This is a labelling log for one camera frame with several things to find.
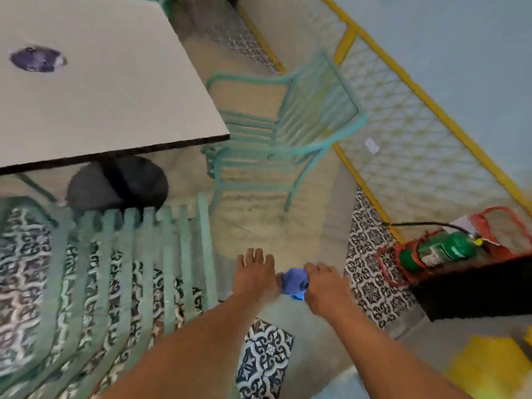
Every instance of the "blue cloth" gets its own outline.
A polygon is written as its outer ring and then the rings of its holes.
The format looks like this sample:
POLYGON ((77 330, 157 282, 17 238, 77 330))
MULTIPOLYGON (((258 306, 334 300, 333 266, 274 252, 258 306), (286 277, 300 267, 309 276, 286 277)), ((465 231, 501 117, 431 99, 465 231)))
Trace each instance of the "blue cloth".
POLYGON ((281 294, 289 294, 295 300, 305 301, 305 291, 309 287, 309 275, 303 268, 291 268, 281 275, 283 290, 281 294))

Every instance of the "person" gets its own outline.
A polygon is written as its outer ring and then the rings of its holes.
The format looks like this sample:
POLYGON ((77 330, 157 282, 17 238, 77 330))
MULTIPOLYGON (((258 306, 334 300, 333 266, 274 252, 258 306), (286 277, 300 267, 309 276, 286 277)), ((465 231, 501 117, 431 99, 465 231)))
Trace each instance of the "person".
MULTIPOLYGON (((335 268, 307 263, 305 270, 306 303, 335 330, 371 399, 470 399, 371 322, 335 268)), ((225 399, 244 337, 280 291, 273 256, 249 248, 237 258, 232 295, 157 342, 102 399, 225 399)))

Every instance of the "yellow metal frame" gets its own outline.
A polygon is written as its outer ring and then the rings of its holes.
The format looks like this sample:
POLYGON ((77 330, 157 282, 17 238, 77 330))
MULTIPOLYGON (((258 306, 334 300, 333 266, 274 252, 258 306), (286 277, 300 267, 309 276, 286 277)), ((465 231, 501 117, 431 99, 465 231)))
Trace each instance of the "yellow metal frame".
MULTIPOLYGON (((337 65, 340 65, 342 61, 345 59, 345 56, 347 55, 350 47, 355 42, 355 39, 357 36, 359 36, 361 39, 363 39, 368 46, 373 49, 373 51, 386 63, 388 66, 397 73, 399 78, 412 89, 412 91, 428 106, 428 108, 434 112, 434 114, 442 121, 444 125, 446 125, 451 132, 456 136, 458 140, 462 142, 462 144, 469 149, 469 151, 475 156, 479 162, 486 167, 486 169, 489 170, 491 174, 496 178, 496 180, 506 189, 506 191, 519 203, 521 204, 526 211, 532 216, 532 202, 528 201, 525 196, 522 194, 521 190, 517 187, 514 181, 510 179, 508 175, 506 175, 502 169, 500 169, 489 156, 482 151, 482 148, 480 148, 464 131, 463 129, 453 120, 451 117, 446 114, 443 109, 436 104, 436 102, 429 97, 429 95, 423 91, 423 89, 416 84, 414 80, 410 78, 410 76, 404 71, 404 69, 397 64, 397 62, 391 58, 377 43, 375 40, 369 36, 369 34, 360 26, 358 25, 347 13, 345 13, 334 1, 332 0, 321 0, 324 4, 326 4, 331 11, 336 13, 340 20, 342 22, 345 22, 347 25, 347 29, 344 33, 344 36, 340 40, 340 43, 338 44, 338 47, 335 52, 334 61, 337 65)), ((257 41, 260 43, 262 48, 266 51, 270 59, 273 61, 274 65, 276 66, 277 70, 280 73, 284 73, 285 69, 283 68, 282 63, 277 59, 273 51, 268 46, 268 43, 263 38, 262 34, 258 31, 258 29, 255 27, 251 19, 249 18, 246 11, 243 9, 242 6, 238 6, 238 12, 248 25, 249 29, 255 37, 257 38, 257 41)), ((365 195, 367 196, 368 200, 371 202, 371 204, 375 207, 377 212, 381 215, 383 221, 390 222, 388 215, 385 213, 385 211, 382 209, 381 205, 371 193, 368 186, 365 184, 364 180, 358 174, 356 169, 351 164, 351 161, 347 158, 344 151, 340 146, 335 144, 334 149, 342 162, 345 164, 349 172, 353 175, 353 178, 355 181, 359 184, 359 186, 364 191, 365 195)), ((405 239, 401 236, 401 234, 393 227, 390 227, 390 232, 395 237, 396 240, 399 242, 405 242, 405 239)))

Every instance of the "white tabletop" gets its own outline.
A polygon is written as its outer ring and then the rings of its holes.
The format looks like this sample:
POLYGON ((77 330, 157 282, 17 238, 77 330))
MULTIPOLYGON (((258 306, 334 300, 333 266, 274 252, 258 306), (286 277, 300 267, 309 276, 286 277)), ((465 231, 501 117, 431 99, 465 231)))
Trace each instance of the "white tabletop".
POLYGON ((161 7, 146 0, 0 0, 0 167, 229 132, 161 7), (52 73, 10 52, 63 53, 52 73))

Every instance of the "forearm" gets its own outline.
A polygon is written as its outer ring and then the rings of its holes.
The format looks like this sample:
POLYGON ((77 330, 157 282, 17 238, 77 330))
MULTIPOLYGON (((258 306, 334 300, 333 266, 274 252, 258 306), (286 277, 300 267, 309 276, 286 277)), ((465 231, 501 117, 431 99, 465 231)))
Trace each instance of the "forearm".
POLYGON ((330 320, 372 399, 470 397, 418 360, 354 304, 330 320))
POLYGON ((104 399, 224 398, 259 310, 254 294, 231 296, 157 342, 104 399))

